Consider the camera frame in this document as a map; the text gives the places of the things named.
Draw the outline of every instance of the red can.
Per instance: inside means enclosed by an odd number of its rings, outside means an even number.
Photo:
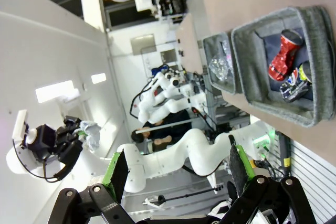
[[[281,33],[280,52],[268,67],[268,75],[275,81],[283,81],[292,68],[296,52],[301,47],[303,39],[294,30],[286,29]]]

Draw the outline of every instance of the screw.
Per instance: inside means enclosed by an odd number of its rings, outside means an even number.
[[[293,184],[293,180],[288,179],[286,180],[286,185],[291,186]]]
[[[258,178],[258,179],[257,179],[257,182],[258,182],[259,184],[263,184],[263,183],[265,182],[265,179],[264,179],[264,178]]]
[[[99,187],[99,186],[95,186],[95,187],[93,188],[93,191],[94,191],[95,193],[99,192],[99,191],[100,191],[100,187]]]

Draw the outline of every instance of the green light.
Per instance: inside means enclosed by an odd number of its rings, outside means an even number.
[[[254,139],[253,141],[255,144],[262,144],[262,143],[267,143],[269,144],[271,142],[271,139],[268,134],[265,134],[257,139]]]
[[[270,137],[271,139],[274,140],[274,139],[275,139],[275,129],[269,131],[268,135],[269,135],[269,137]]]

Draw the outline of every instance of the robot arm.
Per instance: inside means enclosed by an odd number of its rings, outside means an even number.
[[[169,113],[177,113],[191,107],[203,111],[204,104],[206,103],[205,93],[201,92],[195,95],[191,84],[178,87],[179,83],[180,80],[177,77],[168,78],[167,74],[157,73],[148,91],[143,92],[143,99],[139,103],[139,121],[142,123],[149,121],[154,124],[164,119]],[[158,86],[161,86],[163,91],[155,96],[154,92]],[[155,107],[164,102],[166,98],[172,98],[176,95],[183,95],[184,98],[179,100],[170,99],[159,108]]]
[[[13,147],[6,156],[13,173],[30,173],[48,182],[57,182],[72,170],[83,150],[83,143],[92,150],[99,147],[100,126],[95,122],[66,116],[64,126],[57,130],[46,124],[32,129],[27,124],[27,117],[27,110],[19,111]]]
[[[142,191],[146,186],[146,179],[180,169],[187,158],[196,174],[208,176],[229,156],[234,142],[241,145],[253,159],[259,160],[260,155],[266,153],[263,146],[270,149],[272,132],[273,128],[258,121],[247,127],[222,133],[210,145],[201,130],[191,129],[172,147],[144,156],[134,144],[121,145],[118,152],[124,150],[130,170],[125,191]]]
[[[129,169],[123,152],[116,153],[102,183],[88,186],[80,193],[73,188],[65,188],[59,193],[48,224],[84,224],[99,215],[106,223],[135,224],[120,205]],[[211,213],[215,216],[156,217],[138,224],[316,224],[305,192],[295,177],[276,182],[265,176],[254,176],[242,195],[224,216],[219,217],[217,213],[221,211]]]

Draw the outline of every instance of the ceiling light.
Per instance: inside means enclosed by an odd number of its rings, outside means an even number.
[[[73,90],[74,90],[73,82],[65,81],[36,89],[35,92],[38,102],[43,103],[53,98],[59,97],[61,95],[67,95],[69,93],[72,93]]]
[[[100,73],[100,74],[94,74],[91,76],[92,83],[97,84],[99,82],[106,81],[106,74],[105,73]]]

